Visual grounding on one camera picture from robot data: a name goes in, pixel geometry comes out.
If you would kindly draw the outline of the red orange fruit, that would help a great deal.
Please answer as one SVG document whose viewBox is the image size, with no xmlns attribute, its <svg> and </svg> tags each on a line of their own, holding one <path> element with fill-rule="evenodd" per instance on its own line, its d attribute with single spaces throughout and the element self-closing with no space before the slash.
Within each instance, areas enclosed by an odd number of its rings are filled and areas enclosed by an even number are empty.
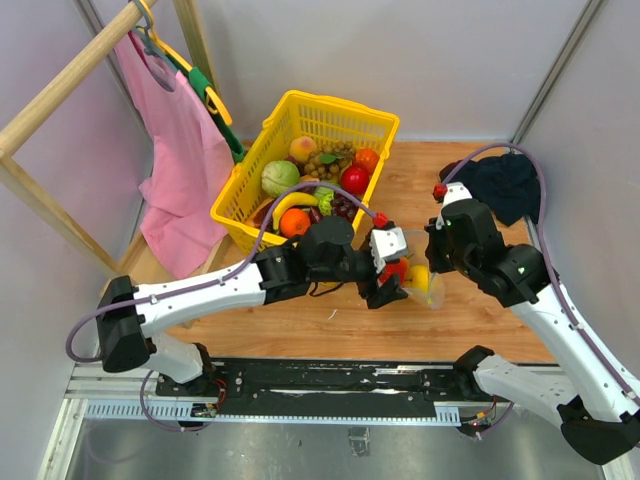
<svg viewBox="0 0 640 480">
<path fill-rule="evenodd" d="M 400 285 L 403 285 L 410 269 L 407 257 L 401 257 L 396 262 L 387 263 L 379 276 L 380 284 L 384 284 L 392 276 L 396 276 Z"/>
</svg>

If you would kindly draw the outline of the clear zip top bag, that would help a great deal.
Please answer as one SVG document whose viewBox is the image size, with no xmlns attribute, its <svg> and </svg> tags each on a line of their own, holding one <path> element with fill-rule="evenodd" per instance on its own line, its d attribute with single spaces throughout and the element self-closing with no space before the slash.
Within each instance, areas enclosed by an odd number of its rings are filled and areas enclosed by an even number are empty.
<svg viewBox="0 0 640 480">
<path fill-rule="evenodd" d="M 405 230 L 408 270 L 402 284 L 409 298 L 431 310 L 439 309 L 445 299 L 445 286 L 426 258 L 429 236 L 424 230 Z"/>
</svg>

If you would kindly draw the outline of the banana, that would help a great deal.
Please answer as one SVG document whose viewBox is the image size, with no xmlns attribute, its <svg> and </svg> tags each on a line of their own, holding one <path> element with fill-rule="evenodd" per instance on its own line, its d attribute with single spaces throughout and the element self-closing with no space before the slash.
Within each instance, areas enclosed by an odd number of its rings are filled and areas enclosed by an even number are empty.
<svg viewBox="0 0 640 480">
<path fill-rule="evenodd" d="M 318 205 L 318 200 L 311 194 L 294 192 L 286 195 L 275 207 L 272 214 L 272 225 L 278 230 L 280 221 L 287 210 L 296 206 L 313 207 Z"/>
</svg>

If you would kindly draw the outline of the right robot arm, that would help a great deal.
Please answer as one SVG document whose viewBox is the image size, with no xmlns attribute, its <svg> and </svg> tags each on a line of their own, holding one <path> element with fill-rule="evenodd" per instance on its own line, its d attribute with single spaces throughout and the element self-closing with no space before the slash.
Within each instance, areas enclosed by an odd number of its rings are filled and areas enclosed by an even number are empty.
<svg viewBox="0 0 640 480">
<path fill-rule="evenodd" d="M 426 227 L 425 251 L 438 273 L 457 271 L 518 316 L 561 367 L 563 382 L 475 346 L 454 364 L 453 387 L 514 402 L 557 427 L 584 459 L 605 465 L 639 443 L 639 379 L 599 339 L 537 248 L 508 246 L 489 208 L 473 198 L 445 201 Z"/>
</svg>

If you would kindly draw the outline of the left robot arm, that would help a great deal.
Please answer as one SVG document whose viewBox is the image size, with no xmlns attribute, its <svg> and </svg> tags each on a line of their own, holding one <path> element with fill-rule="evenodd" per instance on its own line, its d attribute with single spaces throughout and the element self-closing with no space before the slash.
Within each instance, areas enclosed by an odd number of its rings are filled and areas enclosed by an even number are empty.
<svg viewBox="0 0 640 480">
<path fill-rule="evenodd" d="M 386 266 L 408 252 L 403 230 L 391 222 L 374 228 L 359 249 L 353 248 L 353 238 L 347 220 L 327 217 L 303 235 L 222 270 L 139 286 L 127 276 L 112 280 L 96 317 L 104 371 L 147 368 L 200 396 L 214 383 L 206 349 L 167 335 L 170 327 L 226 310 L 302 297 L 320 283 L 356 284 L 370 309 L 406 298 L 397 275 L 380 278 Z"/>
</svg>

